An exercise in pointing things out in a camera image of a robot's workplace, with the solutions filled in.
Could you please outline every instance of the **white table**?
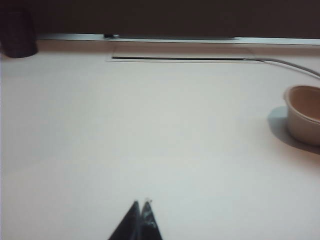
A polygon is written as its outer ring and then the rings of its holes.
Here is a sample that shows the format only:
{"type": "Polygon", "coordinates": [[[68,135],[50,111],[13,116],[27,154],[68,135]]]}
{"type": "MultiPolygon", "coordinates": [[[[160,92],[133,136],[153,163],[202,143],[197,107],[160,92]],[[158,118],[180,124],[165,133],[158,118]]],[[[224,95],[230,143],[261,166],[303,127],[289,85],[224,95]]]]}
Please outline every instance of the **white table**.
{"type": "MultiPolygon", "coordinates": [[[[266,63],[110,61],[119,46],[105,41],[38,45],[1,60],[2,240],[106,240],[146,198],[164,240],[320,238],[320,148],[287,134],[282,99],[319,79],[266,63]]],[[[316,46],[205,47],[320,70],[316,46]]]]}

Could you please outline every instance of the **dark cup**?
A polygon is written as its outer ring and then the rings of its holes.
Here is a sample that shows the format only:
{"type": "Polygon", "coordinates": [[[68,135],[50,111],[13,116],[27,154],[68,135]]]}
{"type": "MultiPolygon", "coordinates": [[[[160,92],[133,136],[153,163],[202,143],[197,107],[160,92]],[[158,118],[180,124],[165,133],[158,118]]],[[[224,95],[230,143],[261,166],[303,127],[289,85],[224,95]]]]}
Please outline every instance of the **dark cup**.
{"type": "Polygon", "coordinates": [[[26,9],[0,10],[0,42],[10,58],[29,57],[38,52],[34,23],[26,9]]]}

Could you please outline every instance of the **plastic bowl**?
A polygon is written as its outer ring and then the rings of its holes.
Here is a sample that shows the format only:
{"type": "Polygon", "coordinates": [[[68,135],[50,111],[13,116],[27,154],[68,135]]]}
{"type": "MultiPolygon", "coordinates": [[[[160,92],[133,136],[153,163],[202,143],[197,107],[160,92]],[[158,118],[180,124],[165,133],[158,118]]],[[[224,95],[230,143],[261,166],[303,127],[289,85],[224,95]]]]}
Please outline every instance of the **plastic bowl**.
{"type": "Polygon", "coordinates": [[[290,134],[303,143],[320,146],[320,88],[292,86],[285,91],[284,100],[290,134]]]}

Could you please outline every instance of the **small black item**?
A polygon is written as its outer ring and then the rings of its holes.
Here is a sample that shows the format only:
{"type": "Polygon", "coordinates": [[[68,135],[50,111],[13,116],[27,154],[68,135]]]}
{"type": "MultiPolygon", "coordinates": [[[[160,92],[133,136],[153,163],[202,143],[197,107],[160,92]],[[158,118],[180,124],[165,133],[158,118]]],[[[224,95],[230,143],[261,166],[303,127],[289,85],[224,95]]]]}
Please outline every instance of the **small black item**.
{"type": "Polygon", "coordinates": [[[155,216],[152,212],[149,202],[146,202],[143,206],[140,217],[140,240],[162,240],[155,216]]]}
{"type": "Polygon", "coordinates": [[[10,58],[25,58],[38,52],[33,20],[26,9],[0,9],[0,42],[10,58]]]}
{"type": "Polygon", "coordinates": [[[140,215],[135,201],[108,240],[162,240],[149,202],[144,204],[140,215]]]}
{"type": "Polygon", "coordinates": [[[135,201],[126,213],[109,240],[139,240],[140,239],[140,209],[135,201]]]}

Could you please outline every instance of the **bowl rim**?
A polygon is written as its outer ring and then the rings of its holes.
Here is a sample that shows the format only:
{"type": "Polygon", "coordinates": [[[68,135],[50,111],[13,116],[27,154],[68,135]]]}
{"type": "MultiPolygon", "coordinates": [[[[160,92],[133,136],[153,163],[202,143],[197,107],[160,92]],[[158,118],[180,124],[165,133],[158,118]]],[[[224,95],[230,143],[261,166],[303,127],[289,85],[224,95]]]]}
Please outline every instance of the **bowl rim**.
{"type": "Polygon", "coordinates": [[[299,112],[295,107],[292,106],[289,95],[290,92],[293,91],[294,89],[298,89],[298,88],[307,88],[307,89],[312,89],[312,90],[317,90],[320,92],[320,87],[317,86],[311,86],[311,85],[293,85],[290,86],[286,89],[286,91],[284,92],[283,98],[285,100],[285,103],[287,104],[287,106],[294,111],[298,116],[300,116],[301,118],[308,120],[314,124],[318,124],[320,125],[320,120],[315,119],[313,117],[309,117],[307,115],[304,115],[303,113],[299,112]]]}

